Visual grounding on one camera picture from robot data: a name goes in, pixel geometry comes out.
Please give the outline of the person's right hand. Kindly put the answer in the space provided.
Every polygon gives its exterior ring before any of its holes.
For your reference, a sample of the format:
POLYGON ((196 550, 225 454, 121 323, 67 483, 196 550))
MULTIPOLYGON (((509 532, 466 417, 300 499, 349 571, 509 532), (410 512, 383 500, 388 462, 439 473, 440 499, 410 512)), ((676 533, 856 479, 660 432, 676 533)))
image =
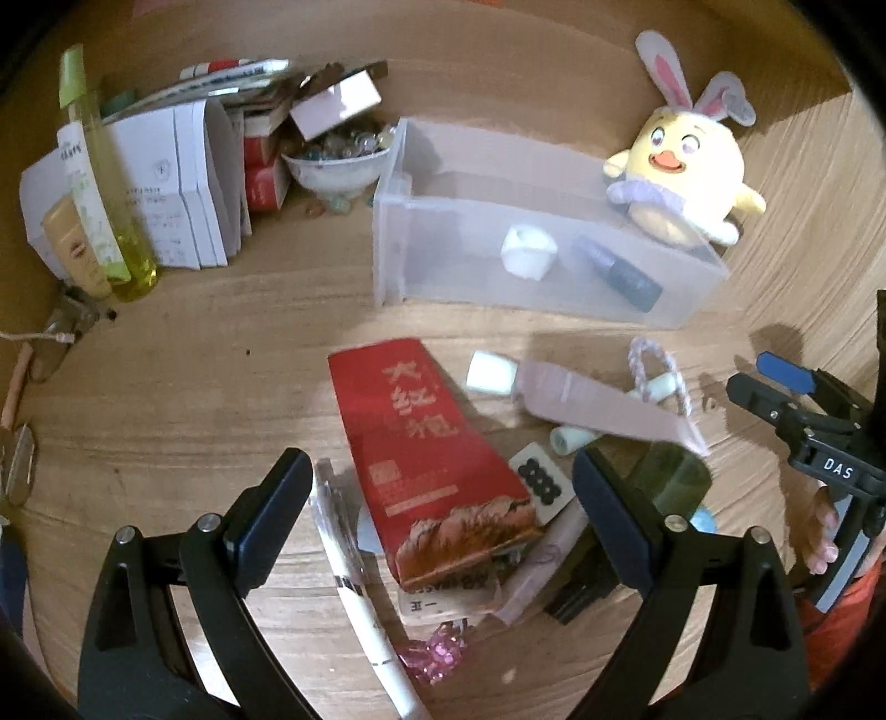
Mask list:
POLYGON ((831 500, 831 492, 821 486, 812 497, 810 516, 800 531, 799 551, 806 571, 812 576, 825 574, 837 561, 839 551, 833 541, 837 534, 839 516, 831 500))

